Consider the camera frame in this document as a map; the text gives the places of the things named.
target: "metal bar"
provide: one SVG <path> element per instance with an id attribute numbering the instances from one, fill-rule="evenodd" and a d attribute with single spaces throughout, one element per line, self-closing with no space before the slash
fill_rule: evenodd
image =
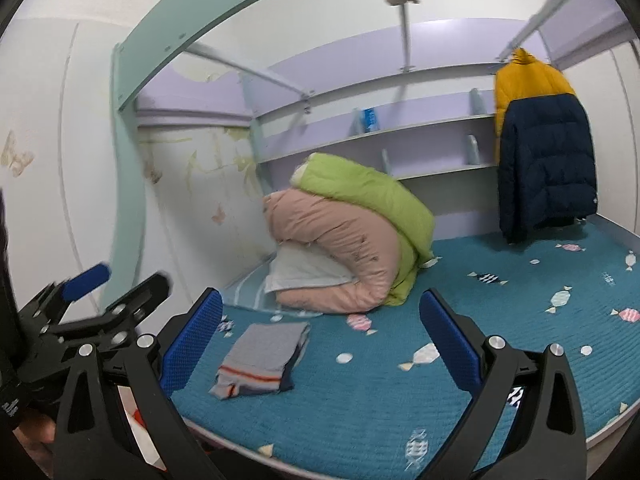
<path id="1" fill-rule="evenodd" d="M 409 17 L 407 13 L 407 4 L 400 7 L 400 27 L 402 29 L 402 49 L 404 50 L 404 66 L 402 72 L 409 72 L 411 66 L 411 37 L 409 36 Z"/>
<path id="2" fill-rule="evenodd" d="M 537 14 L 534 14 L 527 25 L 518 33 L 518 35 L 510 41 L 510 43 L 505 47 L 505 49 L 498 56 L 498 60 L 504 61 L 509 55 L 516 50 L 524 41 L 531 36 L 534 32 L 536 32 L 551 16 L 553 16 L 556 11 L 562 7 L 562 4 L 567 0 L 546 0 L 545 4 L 538 11 Z"/>
<path id="3" fill-rule="evenodd" d="M 293 92 L 300 94 L 300 97 L 303 99 L 307 99 L 310 95 L 310 92 L 305 90 L 304 88 L 299 87 L 298 85 L 288 81 L 282 76 L 272 72 L 271 70 L 254 68 L 248 66 L 245 63 L 239 62 L 231 57 L 223 54 L 219 50 L 216 50 L 212 46 L 205 45 L 203 43 L 194 42 L 191 43 L 190 46 L 186 48 L 186 51 L 189 54 L 193 54 L 194 56 L 203 57 L 205 59 L 209 59 L 211 61 L 215 61 L 218 63 L 222 63 L 223 65 L 230 66 L 231 68 L 235 68 L 236 70 L 240 70 L 242 72 L 246 72 L 247 74 L 254 75 L 265 81 L 269 81 L 275 85 L 282 86 L 283 88 L 287 88 Z"/>

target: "puffer jacket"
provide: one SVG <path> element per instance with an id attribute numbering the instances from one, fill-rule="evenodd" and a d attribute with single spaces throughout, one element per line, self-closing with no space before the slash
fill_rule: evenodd
<path id="1" fill-rule="evenodd" d="M 566 225 L 598 208 L 587 114 L 572 94 L 514 100 L 498 166 L 500 230 L 523 241 L 534 227 Z"/>
<path id="2" fill-rule="evenodd" d="M 545 95 L 573 94 L 561 72 L 538 60 L 523 48 L 495 76 L 495 160 L 500 159 L 500 136 L 509 104 L 517 99 Z"/>

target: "shelf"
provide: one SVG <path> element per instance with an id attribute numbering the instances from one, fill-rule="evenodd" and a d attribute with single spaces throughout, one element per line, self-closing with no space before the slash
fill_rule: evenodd
<path id="1" fill-rule="evenodd" d="M 423 176 L 433 176 L 433 175 L 441 175 L 447 173 L 458 173 L 460 171 L 470 171 L 470 170 L 484 170 L 485 168 L 496 168 L 497 164 L 469 164 L 468 166 L 463 166 L 461 168 L 450 168 L 448 170 L 440 170 L 440 171 L 425 171 L 424 173 L 417 174 L 409 174 L 409 175 L 391 175 L 396 180 L 409 180 L 411 178 L 420 178 Z"/>
<path id="2" fill-rule="evenodd" d="M 324 144 L 317 144 L 315 146 L 309 146 L 307 148 L 303 148 L 300 150 L 295 150 L 293 152 L 289 152 L 286 153 L 284 155 L 277 155 L 277 156 L 270 156 L 267 158 L 263 158 L 261 160 L 258 161 L 259 164 L 261 163 L 265 163 L 265 162 L 273 162 L 274 160 L 280 160 L 283 158 L 287 158 L 289 156 L 293 156 L 293 155 L 300 155 L 302 153 L 306 153 L 306 152 L 313 152 L 315 150 L 321 150 L 323 148 L 327 148 L 329 146 L 336 146 L 338 144 L 343 144 L 346 142 L 353 142 L 354 140 L 359 140 L 359 139 L 366 139 L 369 137 L 374 137 L 374 136 L 380 136 L 383 134 L 391 134 L 394 132 L 403 132 L 403 131 L 407 131 L 407 130 L 411 130 L 414 128 L 425 128 L 428 126 L 437 126 L 438 124 L 447 124 L 447 123 L 458 123 L 458 122 L 462 122 L 462 121 L 475 121 L 475 120 L 480 120 L 480 119 L 489 119 L 494 117 L 494 114 L 481 114 L 481 115 L 472 115 L 472 116 L 466 116 L 466 117 L 457 117 L 457 118 L 450 118 L 450 119 L 442 119 L 442 120 L 437 120 L 437 121 L 428 121 L 425 123 L 415 123 L 415 124 L 408 124 L 406 126 L 396 126 L 395 128 L 389 128 L 386 130 L 379 130 L 377 132 L 369 132 L 366 134 L 359 134 L 359 135 L 354 135 L 351 137 L 346 137 L 344 139 L 339 139 L 339 140 L 334 140 L 333 142 L 326 142 Z"/>

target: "silver screw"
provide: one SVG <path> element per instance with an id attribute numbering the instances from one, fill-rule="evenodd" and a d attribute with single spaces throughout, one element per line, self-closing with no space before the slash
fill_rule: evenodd
<path id="1" fill-rule="evenodd" d="M 553 355 L 558 357 L 564 354 L 564 348 L 562 348 L 562 346 L 559 345 L 558 343 L 552 343 L 551 346 L 549 347 L 549 350 L 551 350 L 551 353 Z"/>
<path id="2" fill-rule="evenodd" d="M 124 303 L 121 303 L 121 304 L 116 305 L 115 307 L 113 307 L 113 308 L 111 309 L 111 313 L 112 313 L 114 316 L 117 316 L 119 313 L 121 313 L 121 312 L 124 310 L 124 308 L 125 308 Z"/>
<path id="3" fill-rule="evenodd" d="M 118 332 L 115 336 L 111 338 L 111 343 L 114 345 L 119 345 L 124 343 L 124 340 L 127 338 L 126 332 Z"/>
<path id="4" fill-rule="evenodd" d="M 151 334 L 143 334 L 138 338 L 137 343 L 140 348 L 149 348 L 154 343 L 154 337 Z"/>
<path id="5" fill-rule="evenodd" d="M 82 356 L 82 357 L 87 357 L 88 355 L 91 355 L 91 352 L 94 351 L 94 346 L 90 345 L 89 343 L 85 343 L 83 344 L 79 349 L 78 349 L 78 353 Z"/>
<path id="6" fill-rule="evenodd" d="M 499 335 L 492 335 L 489 338 L 489 346 L 491 348 L 495 348 L 496 350 L 500 350 L 507 345 L 504 339 L 502 339 Z"/>

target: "bed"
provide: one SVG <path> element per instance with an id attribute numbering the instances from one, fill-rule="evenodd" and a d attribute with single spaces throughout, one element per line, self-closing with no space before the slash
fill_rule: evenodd
<path id="1" fill-rule="evenodd" d="M 470 400 L 455 387 L 442 359 L 406 366 L 430 343 L 418 300 L 435 287 L 457 313 L 516 348 L 541 351 L 551 342 L 562 344 L 591 442 L 630 416 L 640 397 L 640 324 L 634 322 L 640 317 L 634 314 L 640 267 L 629 265 L 626 246 L 589 223 L 541 232 L 526 246 L 508 246 L 491 234 L 437 241 L 433 250 L 438 263 L 418 275 L 403 306 L 368 314 L 376 332 L 351 329 L 345 316 L 309 319 L 310 342 L 293 371 L 295 388 L 286 393 L 224 401 L 209 395 L 234 341 L 249 324 L 271 322 L 273 315 L 225 307 L 234 322 L 232 336 L 215 333 L 204 342 L 204 351 L 185 365 L 193 371 L 184 387 L 169 392 L 172 401 L 204 439 L 286 472 L 413 479 Z M 353 359 L 338 364 L 344 352 Z M 515 412 L 505 406 L 480 465 L 497 456 Z M 416 434 L 428 442 L 428 451 L 411 465 L 405 447 Z M 272 457 L 258 452 L 272 445 Z"/>

